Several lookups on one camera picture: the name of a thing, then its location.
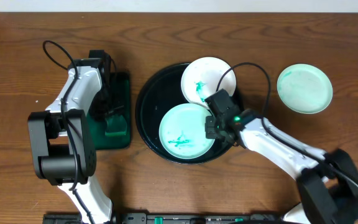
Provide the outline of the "green scouring sponge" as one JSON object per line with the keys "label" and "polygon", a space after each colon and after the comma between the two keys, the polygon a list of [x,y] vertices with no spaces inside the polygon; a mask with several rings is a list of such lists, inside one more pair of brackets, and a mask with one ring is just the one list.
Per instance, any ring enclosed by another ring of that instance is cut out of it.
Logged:
{"label": "green scouring sponge", "polygon": [[127,133],[127,122],[123,115],[113,115],[105,119],[107,137],[125,136]]}

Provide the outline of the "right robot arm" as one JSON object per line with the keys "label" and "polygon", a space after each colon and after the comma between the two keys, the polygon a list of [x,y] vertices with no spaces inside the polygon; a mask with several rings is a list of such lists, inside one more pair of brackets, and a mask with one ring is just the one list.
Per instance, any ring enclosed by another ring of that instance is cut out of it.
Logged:
{"label": "right robot arm", "polygon": [[300,204],[283,216],[287,223],[355,223],[358,220],[358,170],[341,149],[311,147],[273,126],[268,119],[242,111],[226,90],[205,100],[211,110],[206,137],[256,152],[296,182]]}

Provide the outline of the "mint plate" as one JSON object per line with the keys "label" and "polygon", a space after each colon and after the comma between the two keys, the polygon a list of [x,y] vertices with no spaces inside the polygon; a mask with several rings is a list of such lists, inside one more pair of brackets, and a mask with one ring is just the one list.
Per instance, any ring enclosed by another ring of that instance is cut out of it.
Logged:
{"label": "mint plate", "polygon": [[279,74],[277,92],[281,101],[291,110],[315,114],[325,110],[333,98],[333,86],[319,68],[298,63]]}
{"label": "mint plate", "polygon": [[206,108],[193,103],[170,109],[158,129],[163,148],[177,159],[195,159],[206,154],[214,144],[205,131],[206,118],[210,115]]}

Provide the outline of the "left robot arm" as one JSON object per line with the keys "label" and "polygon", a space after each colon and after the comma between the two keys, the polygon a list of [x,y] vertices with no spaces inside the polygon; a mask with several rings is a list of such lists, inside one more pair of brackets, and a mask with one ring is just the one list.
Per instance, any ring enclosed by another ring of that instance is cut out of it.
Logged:
{"label": "left robot arm", "polygon": [[110,223],[112,201],[95,176],[96,149],[87,116],[105,121],[124,110],[112,90],[116,65],[103,50],[71,60],[68,79],[45,111],[27,120],[35,174],[64,191],[82,223]]}

